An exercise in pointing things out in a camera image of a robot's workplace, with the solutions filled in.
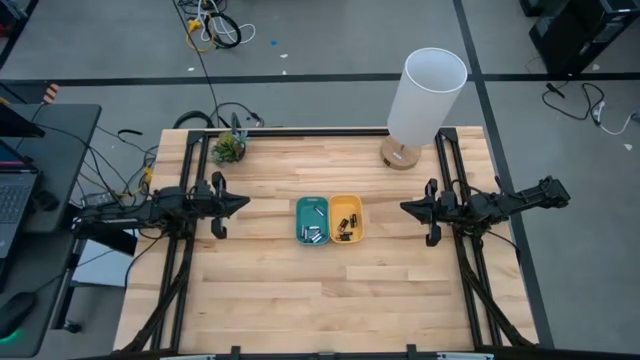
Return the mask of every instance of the white lamp shade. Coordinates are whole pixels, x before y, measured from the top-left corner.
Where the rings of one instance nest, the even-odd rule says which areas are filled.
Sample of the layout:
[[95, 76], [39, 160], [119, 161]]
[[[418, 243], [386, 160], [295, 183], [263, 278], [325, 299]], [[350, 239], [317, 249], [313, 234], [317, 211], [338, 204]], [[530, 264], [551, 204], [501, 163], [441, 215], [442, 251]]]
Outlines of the white lamp shade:
[[404, 64], [387, 127], [400, 144], [433, 142], [467, 82], [467, 67], [454, 53], [437, 48], [414, 51]]

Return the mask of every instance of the black metal frame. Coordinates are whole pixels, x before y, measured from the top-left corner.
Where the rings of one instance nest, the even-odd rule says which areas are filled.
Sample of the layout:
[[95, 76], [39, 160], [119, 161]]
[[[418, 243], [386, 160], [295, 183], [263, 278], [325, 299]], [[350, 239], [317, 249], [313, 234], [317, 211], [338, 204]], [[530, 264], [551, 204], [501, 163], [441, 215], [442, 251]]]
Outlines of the black metal frame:
[[[212, 138], [223, 129], [210, 129], [210, 130], [191, 130], [187, 136], [187, 147], [184, 156], [184, 162], [182, 167], [182, 173], [180, 176], [180, 186], [186, 189], [187, 182], [190, 173], [191, 160], [194, 154], [196, 144], [200, 143], [200, 157], [198, 159], [198, 169], [196, 172], [196, 181], [204, 179], [204, 172], [207, 163], [207, 154], [209, 150], [209, 142]], [[249, 130], [250, 137], [296, 137], [296, 136], [387, 136], [389, 135], [386, 128], [306, 128], [306, 129], [251, 129]], [[452, 190], [453, 183], [449, 171], [449, 163], [447, 161], [447, 154], [444, 142], [448, 141], [451, 144], [453, 158], [455, 162], [456, 174], [458, 179], [465, 181], [466, 173], [464, 169], [462, 153], [460, 151], [460, 144], [458, 142], [458, 135], [455, 128], [443, 128], [436, 136], [435, 143], [438, 152], [438, 159], [440, 162], [440, 169], [442, 171], [442, 178], [445, 186], [445, 190]], [[465, 190], [461, 191], [461, 198], [464, 200], [470, 194]], [[191, 259], [193, 257], [194, 249], [194, 235], [188, 236], [186, 246], [183, 253], [183, 262], [187, 262], [189, 268], [191, 266]], [[631, 359], [637, 358], [635, 355], [626, 354], [612, 354], [612, 353], [599, 353], [599, 352], [584, 352], [573, 350], [555, 350], [555, 349], [543, 349], [533, 346], [523, 346], [520, 342], [517, 346], [508, 347], [502, 346], [501, 334], [498, 323], [508, 323], [506, 316], [500, 311], [498, 306], [493, 302], [491, 298], [491, 288], [489, 285], [489, 279], [486, 271], [486, 263], [482, 252], [482, 246], [477, 242], [472, 242], [472, 249], [474, 253], [474, 260], [476, 262], [476, 268], [478, 277], [472, 273], [470, 263], [467, 259], [466, 248], [464, 240], [461, 234], [454, 231], [454, 241], [456, 246], [456, 254], [460, 267], [460, 276], [462, 280], [465, 305], [467, 308], [467, 315], [469, 317], [469, 328], [473, 339], [474, 352], [466, 353], [467, 358], [478, 355], [479, 359], [487, 359], [486, 356], [481, 354], [493, 354], [496, 359]], [[177, 250], [178, 239], [174, 236], [170, 237], [169, 247], [167, 250], [167, 258], [164, 267], [164, 273], [162, 277], [160, 298], [167, 294], [169, 290], [169, 284], [171, 283], [173, 265], [175, 263], [175, 256]], [[182, 321], [184, 318], [186, 294], [188, 287], [188, 274], [186, 280], [184, 280], [179, 287], [177, 296], [177, 302], [175, 306], [174, 322], [171, 329], [171, 344], [169, 351], [178, 353], [180, 347], [180, 336], [182, 332]], [[482, 330], [478, 320], [478, 314], [475, 306], [475, 295], [479, 296], [483, 304], [486, 307], [487, 319], [489, 321], [489, 329], [491, 333], [491, 339], [493, 345], [485, 345], [482, 339]], [[155, 332], [151, 341], [151, 351], [160, 350], [160, 343], [162, 338], [163, 322], [161, 321], [155, 329]], [[243, 359], [281, 359], [281, 360], [297, 360], [297, 359], [314, 359], [314, 360], [332, 360], [332, 359], [443, 359], [446, 357], [452, 358], [454, 353], [451, 352], [418, 352], [416, 346], [413, 344], [407, 345], [407, 351], [401, 353], [305, 353], [305, 354], [240, 354], [240, 347], [233, 346], [230, 349], [229, 354], [216, 354], [217, 359], [229, 359], [239, 360]]]

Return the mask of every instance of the wooden lamp base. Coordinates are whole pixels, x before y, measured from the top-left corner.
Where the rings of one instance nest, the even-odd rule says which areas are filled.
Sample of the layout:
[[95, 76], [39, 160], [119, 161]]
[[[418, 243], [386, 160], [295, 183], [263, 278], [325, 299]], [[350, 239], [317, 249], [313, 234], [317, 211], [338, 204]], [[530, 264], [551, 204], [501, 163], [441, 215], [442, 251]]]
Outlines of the wooden lamp base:
[[403, 146], [391, 136], [387, 136], [380, 147], [382, 161], [395, 170], [411, 169], [418, 163], [421, 154], [422, 149], [420, 147]]

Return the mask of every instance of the computer mouse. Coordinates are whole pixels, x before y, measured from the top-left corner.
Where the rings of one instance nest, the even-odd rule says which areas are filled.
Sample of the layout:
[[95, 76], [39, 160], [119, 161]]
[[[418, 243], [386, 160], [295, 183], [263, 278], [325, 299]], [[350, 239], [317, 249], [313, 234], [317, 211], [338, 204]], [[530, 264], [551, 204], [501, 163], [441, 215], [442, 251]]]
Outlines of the computer mouse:
[[36, 304], [36, 294], [21, 292], [15, 294], [0, 307], [0, 339], [13, 334]]

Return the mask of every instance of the potted plant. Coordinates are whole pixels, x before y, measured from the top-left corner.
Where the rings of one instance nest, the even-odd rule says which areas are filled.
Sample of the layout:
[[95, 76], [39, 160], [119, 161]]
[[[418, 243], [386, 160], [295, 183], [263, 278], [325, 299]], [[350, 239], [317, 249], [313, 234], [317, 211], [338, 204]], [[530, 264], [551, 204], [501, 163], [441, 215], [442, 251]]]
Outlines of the potted plant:
[[242, 160], [247, 152], [247, 131], [238, 131], [238, 117], [233, 113], [231, 131], [220, 134], [218, 141], [211, 149], [211, 158], [218, 166]]

